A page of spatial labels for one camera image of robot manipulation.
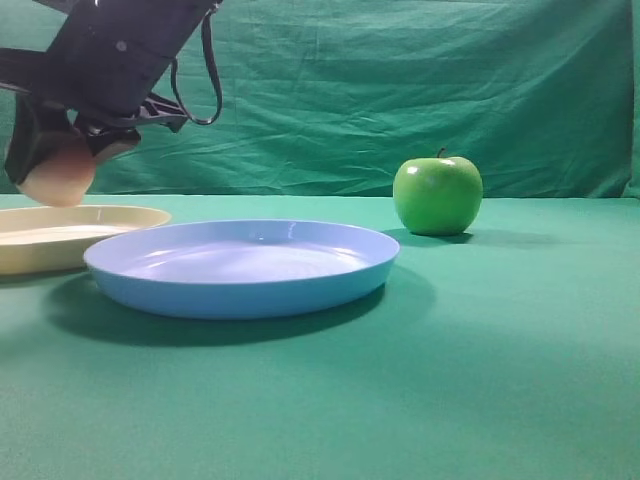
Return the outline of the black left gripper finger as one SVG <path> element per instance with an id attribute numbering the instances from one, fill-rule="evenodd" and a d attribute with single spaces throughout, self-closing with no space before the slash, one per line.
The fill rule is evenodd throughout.
<path id="1" fill-rule="evenodd" d="M 80 140 L 64 108 L 17 95 L 13 132 L 4 163 L 9 180 L 21 185 L 34 168 Z"/>

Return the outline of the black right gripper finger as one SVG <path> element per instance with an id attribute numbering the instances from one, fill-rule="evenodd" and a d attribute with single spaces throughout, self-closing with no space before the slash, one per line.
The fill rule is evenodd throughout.
<path id="1" fill-rule="evenodd" d="M 116 128 L 78 114 L 74 127 L 84 138 L 95 161 L 108 161 L 112 157 L 134 149 L 140 142 L 135 128 Z"/>

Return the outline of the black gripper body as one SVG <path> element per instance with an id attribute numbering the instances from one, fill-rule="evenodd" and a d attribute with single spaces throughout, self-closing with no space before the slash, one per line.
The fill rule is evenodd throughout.
<path id="1" fill-rule="evenodd" d="M 4 48 L 1 86 L 74 110 L 116 128 L 161 124 L 174 132 L 186 121 L 210 125 L 215 116 L 191 114 L 179 96 L 153 89 L 163 74 L 175 78 L 177 56 L 201 32 L 205 66 L 222 94 L 214 59 L 211 18 L 217 1 L 48 1 L 66 19 L 44 51 Z"/>

